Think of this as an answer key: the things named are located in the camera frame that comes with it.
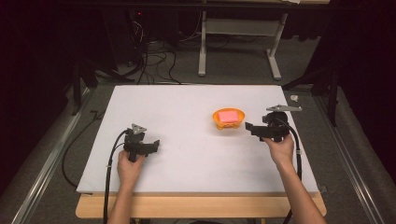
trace white tabletop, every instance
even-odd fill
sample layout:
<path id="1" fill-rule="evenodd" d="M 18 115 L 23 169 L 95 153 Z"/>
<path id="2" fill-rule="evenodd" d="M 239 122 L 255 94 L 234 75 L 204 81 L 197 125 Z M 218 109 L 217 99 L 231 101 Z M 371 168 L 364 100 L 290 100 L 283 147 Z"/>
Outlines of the white tabletop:
<path id="1" fill-rule="evenodd" d="M 284 193 L 268 146 L 250 135 L 244 123 L 265 125 L 262 116 L 270 112 L 266 108 L 286 104 L 278 86 L 118 86 L 78 192 L 105 191 L 111 148 L 117 136 L 135 123 L 148 129 L 144 143 L 161 141 L 158 152 L 145 160 L 136 193 Z M 239 128 L 217 129 L 212 114 L 225 107 L 245 112 Z M 111 192 L 120 185 L 116 169 L 120 150 L 113 157 Z M 309 192 L 318 192 L 304 146 L 301 150 L 303 183 Z"/>

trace forearm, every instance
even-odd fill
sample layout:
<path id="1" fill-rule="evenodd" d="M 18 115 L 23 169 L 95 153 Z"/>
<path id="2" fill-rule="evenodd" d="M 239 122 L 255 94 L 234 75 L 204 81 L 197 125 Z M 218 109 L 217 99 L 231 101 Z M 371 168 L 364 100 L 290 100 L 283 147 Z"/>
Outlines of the forearm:
<path id="1" fill-rule="evenodd" d="M 292 164 L 277 166 L 296 223 L 326 223 Z"/>
<path id="2" fill-rule="evenodd" d="M 132 195 L 133 189 L 120 187 L 107 223 L 130 223 Z"/>

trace pink sponge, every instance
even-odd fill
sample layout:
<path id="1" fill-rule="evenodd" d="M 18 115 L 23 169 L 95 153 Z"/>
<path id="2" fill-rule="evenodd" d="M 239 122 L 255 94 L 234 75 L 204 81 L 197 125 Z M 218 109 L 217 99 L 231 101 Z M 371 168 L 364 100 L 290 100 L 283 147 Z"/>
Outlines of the pink sponge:
<path id="1" fill-rule="evenodd" d="M 236 111 L 220 111 L 219 121 L 224 123 L 233 123 L 238 121 L 238 112 Z"/>

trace human hand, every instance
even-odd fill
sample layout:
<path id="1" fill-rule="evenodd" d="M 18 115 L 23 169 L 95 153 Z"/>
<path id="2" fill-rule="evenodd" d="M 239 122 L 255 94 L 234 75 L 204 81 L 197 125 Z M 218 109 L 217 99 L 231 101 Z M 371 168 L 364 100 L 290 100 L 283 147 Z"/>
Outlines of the human hand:
<path id="1" fill-rule="evenodd" d="M 263 138 L 262 140 L 270 148 L 271 158 L 277 167 L 293 164 L 294 141 L 290 134 L 286 135 L 281 142 L 274 142 L 271 138 Z"/>
<path id="2" fill-rule="evenodd" d="M 119 153 L 119 163 L 117 170 L 120 176 L 120 188 L 126 188 L 130 191 L 134 189 L 134 183 L 140 175 L 140 170 L 145 160 L 145 156 L 139 156 L 136 162 L 128 160 L 129 153 L 122 150 Z"/>

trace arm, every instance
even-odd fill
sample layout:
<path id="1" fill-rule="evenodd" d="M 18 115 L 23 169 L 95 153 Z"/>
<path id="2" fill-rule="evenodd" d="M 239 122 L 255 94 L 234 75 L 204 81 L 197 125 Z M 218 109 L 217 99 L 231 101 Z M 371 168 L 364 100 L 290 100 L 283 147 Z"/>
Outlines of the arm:
<path id="1" fill-rule="evenodd" d="M 128 152 L 125 150 L 120 152 L 117 167 L 120 176 L 120 189 L 107 223 L 130 223 L 134 184 L 140 175 L 144 159 L 144 156 L 139 156 L 136 162 L 131 162 L 128 160 Z"/>
<path id="2" fill-rule="evenodd" d="M 282 178 L 283 186 L 288 195 L 293 218 L 296 223 L 326 223 L 300 178 L 292 163 L 294 142 L 288 134 L 282 142 L 274 142 L 263 138 L 268 144 L 271 157 Z"/>

